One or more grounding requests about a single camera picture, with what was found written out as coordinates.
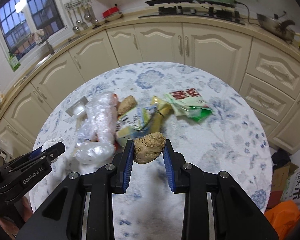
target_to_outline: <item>hanging utensil rack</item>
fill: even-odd
[[[79,5],[84,5],[87,2],[90,2],[92,0],[70,0],[69,3],[65,3],[65,8],[66,10],[72,9],[72,8],[76,8]]]

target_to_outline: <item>frying pan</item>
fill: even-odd
[[[295,22],[292,20],[281,22],[278,19],[273,19],[262,14],[257,14],[257,19],[262,28],[285,41],[292,42],[295,35],[300,36],[300,33],[296,33],[288,27],[289,25],[295,25]]]

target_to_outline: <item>white tablecloth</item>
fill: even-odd
[[[269,199],[272,167],[266,136],[244,99],[230,86],[200,69],[167,62],[123,66],[86,82],[66,97],[43,125],[34,149],[45,141],[62,137],[66,151],[51,166],[52,172],[30,191],[36,210],[72,171],[87,174],[99,166],[84,165],[73,158],[75,117],[65,112],[82,96],[102,91],[116,93],[119,100],[133,95],[139,106],[149,106],[153,95],[196,88],[210,104],[213,115],[201,124],[173,114],[162,126],[175,151],[203,171],[228,171],[262,212]],[[162,155],[149,164],[133,164],[130,186],[124,195],[113,195],[116,239],[180,239],[184,195],[171,193]]]

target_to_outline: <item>kitchen cabinet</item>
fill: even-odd
[[[107,30],[119,66],[143,62],[133,25]]]
[[[134,27],[144,62],[185,63],[181,23],[144,23]]]
[[[280,122],[294,100],[266,82],[245,74],[239,94],[248,105]]]
[[[300,149],[300,93],[268,140],[291,154]]]
[[[69,53],[85,82],[119,66],[106,31],[73,46]]]
[[[10,104],[3,117],[17,133],[34,144],[42,125],[51,113],[52,108],[35,87],[28,83]]]
[[[0,120],[0,139],[9,144],[3,150],[13,158],[31,152],[33,148],[33,143],[17,132],[4,118]]]
[[[183,24],[186,65],[200,68],[236,91],[245,73],[252,38],[224,28]]]
[[[256,117],[259,119],[260,124],[263,128],[263,130],[266,133],[266,136],[268,136],[274,128],[277,127],[278,122],[270,118],[269,116],[266,116],[265,114],[257,111],[256,109],[252,109]]]
[[[300,63],[274,46],[253,38],[247,73],[296,99],[300,92]]]
[[[48,105],[55,109],[72,91],[84,84],[84,79],[69,52],[65,52],[40,71],[31,83]]]

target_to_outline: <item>red container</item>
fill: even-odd
[[[110,16],[113,13],[116,13],[119,11],[119,8],[117,6],[114,6],[112,8],[110,8],[109,10],[106,10],[102,15],[104,18]]]

